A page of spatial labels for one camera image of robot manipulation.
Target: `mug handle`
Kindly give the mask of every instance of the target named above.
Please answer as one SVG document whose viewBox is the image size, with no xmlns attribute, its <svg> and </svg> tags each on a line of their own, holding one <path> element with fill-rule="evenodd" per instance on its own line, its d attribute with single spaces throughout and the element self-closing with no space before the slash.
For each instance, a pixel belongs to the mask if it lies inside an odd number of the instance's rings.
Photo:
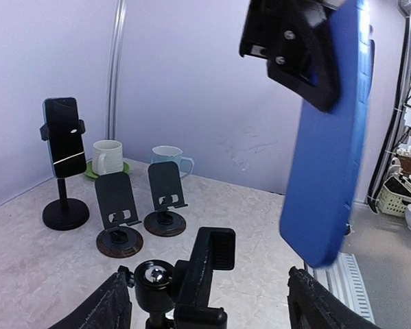
<svg viewBox="0 0 411 329">
<path fill-rule="evenodd" d="M 98 175 L 106 175 L 106 167 L 104 165 L 104 159 L 106 157 L 106 153 L 100 154 L 98 157 Z"/>
<path fill-rule="evenodd" d="M 180 166 L 181 167 L 183 165 L 183 162 L 190 162 L 190 170 L 188 173 L 184 174 L 184 176 L 181 176 L 180 178 L 183 180 L 184 178 L 186 178 L 187 176 L 190 176 L 191 173 L 193 172 L 193 168 L 194 168 L 194 160 L 193 158 L 188 158 L 186 156 L 181 156 L 180 157 Z"/>
</svg>

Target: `brown round base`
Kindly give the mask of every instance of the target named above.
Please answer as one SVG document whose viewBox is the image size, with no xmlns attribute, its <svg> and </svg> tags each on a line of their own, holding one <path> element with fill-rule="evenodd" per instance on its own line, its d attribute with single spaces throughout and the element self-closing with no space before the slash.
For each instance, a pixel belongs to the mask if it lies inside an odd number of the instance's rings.
<svg viewBox="0 0 411 329">
<path fill-rule="evenodd" d="M 144 228 L 153 235 L 169 238 L 177 236 L 185 231 L 187 223 L 184 217 L 172 211 L 167 211 L 165 215 L 169 215 L 173 221 L 171 223 L 162 223 L 160 212 L 152 212 L 144 219 Z"/>
<path fill-rule="evenodd" d="M 97 236 L 97 249 L 105 256 L 112 258 L 126 258 L 137 254 L 143 247 L 143 237 L 133 228 L 121 226 L 119 230 L 127 234 L 128 240 L 116 243 L 110 237 L 110 232 L 101 231 Z"/>
</svg>

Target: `black clamp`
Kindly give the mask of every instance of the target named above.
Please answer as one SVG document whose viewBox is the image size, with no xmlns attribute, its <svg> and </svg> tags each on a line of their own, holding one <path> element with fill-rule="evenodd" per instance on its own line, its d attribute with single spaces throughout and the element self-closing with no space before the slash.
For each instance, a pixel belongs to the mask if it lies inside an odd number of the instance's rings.
<svg viewBox="0 0 411 329">
<path fill-rule="evenodd" d="M 235 265 L 235 232 L 230 228 L 200 228 L 190 260 L 173 267 L 148 260 L 134 271 L 138 305 L 150 314 L 146 329 L 226 329 L 223 308 L 209 308 L 213 271 L 231 271 Z M 126 267 L 120 267 L 130 278 Z M 165 314 L 174 308 L 174 320 Z"/>
<path fill-rule="evenodd" d="M 332 12 L 313 0 L 251 0 L 239 54 L 266 59 L 269 78 L 328 112 L 340 97 Z"/>
<path fill-rule="evenodd" d="M 84 121 L 79 119 L 79 133 L 83 135 L 85 132 L 86 128 L 84 126 Z M 44 125 L 40 127 L 40 137 L 44 142 L 49 140 L 49 128 L 47 123 L 44 123 Z"/>
</svg>

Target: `black phone stand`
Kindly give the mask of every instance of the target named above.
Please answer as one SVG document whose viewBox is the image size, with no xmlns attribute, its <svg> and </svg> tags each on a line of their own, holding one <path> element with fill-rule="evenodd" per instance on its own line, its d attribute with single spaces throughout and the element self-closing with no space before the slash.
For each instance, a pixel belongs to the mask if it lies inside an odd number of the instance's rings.
<svg viewBox="0 0 411 329">
<path fill-rule="evenodd" d="M 127 227 L 141 223 L 129 175 L 123 172 L 101 175 L 95 181 L 95 191 L 104 226 L 97 236 L 98 250 L 113 258 L 135 255 L 143 247 L 143 237 Z"/>
<path fill-rule="evenodd" d="M 85 132 L 83 120 L 79 120 L 80 133 Z M 40 136 L 43 141 L 48 141 L 49 130 L 47 124 L 40 128 Z M 64 178 L 57 179 L 59 200 L 48 204 L 42 213 L 44 224 L 57 231 L 68 231 L 79 228 L 89 219 L 88 206 L 80 200 L 67 197 L 67 187 Z"/>
<path fill-rule="evenodd" d="M 163 260 L 148 260 L 134 273 L 120 266 L 50 329 L 131 329 L 128 287 L 134 288 L 138 305 L 149 313 L 146 329 L 226 329 L 228 315 L 224 309 L 210 308 L 208 304 L 213 272 L 231 271 L 234 264 L 235 232 L 229 228 L 200 228 L 190 260 L 178 260 L 175 266 Z M 166 318 L 166 312 L 173 308 L 174 319 Z"/>
<path fill-rule="evenodd" d="M 168 207 L 187 206 L 184 202 L 178 165 L 172 161 L 154 163 L 149 166 L 148 174 L 155 211 L 144 219 L 144 227 L 157 236 L 170 237 L 181 234 L 187 226 L 184 217 L 168 211 Z"/>
</svg>

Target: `light blue mug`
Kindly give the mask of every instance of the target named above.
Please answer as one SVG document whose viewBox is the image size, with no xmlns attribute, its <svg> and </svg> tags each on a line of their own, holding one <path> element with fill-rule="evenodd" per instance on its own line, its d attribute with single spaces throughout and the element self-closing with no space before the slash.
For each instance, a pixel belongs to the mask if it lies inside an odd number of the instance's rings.
<svg viewBox="0 0 411 329">
<path fill-rule="evenodd" d="M 188 175 L 191 175 L 191 173 L 193 172 L 194 160 L 192 158 L 183 156 L 183 151 L 179 147 L 161 145 L 161 146 L 156 146 L 152 149 L 152 163 L 169 162 L 169 161 L 175 162 L 178 165 L 180 172 L 183 171 L 182 170 L 183 163 L 185 162 L 190 163 L 190 170 L 188 170 L 186 174 L 180 177 L 182 180 L 186 178 Z"/>
</svg>

